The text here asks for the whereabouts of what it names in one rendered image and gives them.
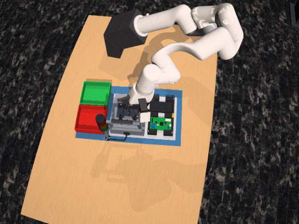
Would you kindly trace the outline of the red open bin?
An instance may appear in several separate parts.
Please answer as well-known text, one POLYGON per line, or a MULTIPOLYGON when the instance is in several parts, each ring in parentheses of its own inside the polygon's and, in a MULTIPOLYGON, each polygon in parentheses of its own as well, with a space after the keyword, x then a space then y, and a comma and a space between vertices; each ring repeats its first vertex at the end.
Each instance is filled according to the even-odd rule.
POLYGON ((99 127, 95 120, 96 115, 98 114, 105 115, 107 120, 108 108, 96 105, 79 105, 74 128, 75 131, 104 135, 104 132, 99 131, 99 127))

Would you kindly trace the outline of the green circuit board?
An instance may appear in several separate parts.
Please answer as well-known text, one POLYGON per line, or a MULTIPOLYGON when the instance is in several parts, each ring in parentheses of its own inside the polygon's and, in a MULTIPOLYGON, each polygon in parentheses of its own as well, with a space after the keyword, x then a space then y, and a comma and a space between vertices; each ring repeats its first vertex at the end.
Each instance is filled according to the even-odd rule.
POLYGON ((171 131, 171 118, 151 117, 150 129, 171 131))

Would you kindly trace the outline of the green open bin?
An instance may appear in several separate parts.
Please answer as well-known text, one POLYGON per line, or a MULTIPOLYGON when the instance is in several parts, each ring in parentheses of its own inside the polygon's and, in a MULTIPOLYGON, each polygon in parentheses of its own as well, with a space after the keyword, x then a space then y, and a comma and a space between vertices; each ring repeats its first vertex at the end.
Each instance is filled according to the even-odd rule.
POLYGON ((79 104, 108 108, 111 89, 111 82, 84 81, 79 104))

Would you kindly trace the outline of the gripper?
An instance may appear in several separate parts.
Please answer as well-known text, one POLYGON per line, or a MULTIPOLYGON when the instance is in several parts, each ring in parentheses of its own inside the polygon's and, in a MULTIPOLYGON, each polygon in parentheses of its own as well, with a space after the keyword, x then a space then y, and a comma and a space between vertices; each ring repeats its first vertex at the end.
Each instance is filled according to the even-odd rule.
POLYGON ((154 91, 153 91, 153 93, 149 96, 142 96, 137 92, 136 85, 133 85, 132 88, 128 92, 128 96, 122 97, 120 100, 124 104, 124 107, 126 108, 126 110, 128 110, 130 104, 139 104, 138 99, 140 99, 140 98, 145 98, 147 106, 148 106, 152 101, 154 101, 155 99, 158 98, 158 95, 154 94, 154 91), (129 100, 129 102, 128 102, 128 100, 129 100))

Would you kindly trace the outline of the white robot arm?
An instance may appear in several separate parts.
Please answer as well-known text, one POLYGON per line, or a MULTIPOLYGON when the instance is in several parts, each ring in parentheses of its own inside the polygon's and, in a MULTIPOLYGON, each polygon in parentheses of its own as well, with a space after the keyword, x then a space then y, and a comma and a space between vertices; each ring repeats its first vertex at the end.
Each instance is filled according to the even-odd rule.
POLYGON ((138 15, 134 19, 134 28, 138 35, 145 37, 149 32, 172 27, 175 22, 186 36, 202 37, 191 43, 171 43, 155 52, 152 64, 142 69, 136 84, 136 90, 142 96, 151 95, 158 85, 173 84, 180 79, 170 54, 182 51, 205 60, 218 52, 221 59, 228 60, 234 57, 243 40, 241 25, 230 3, 199 6, 192 10, 181 4, 159 13, 138 15))

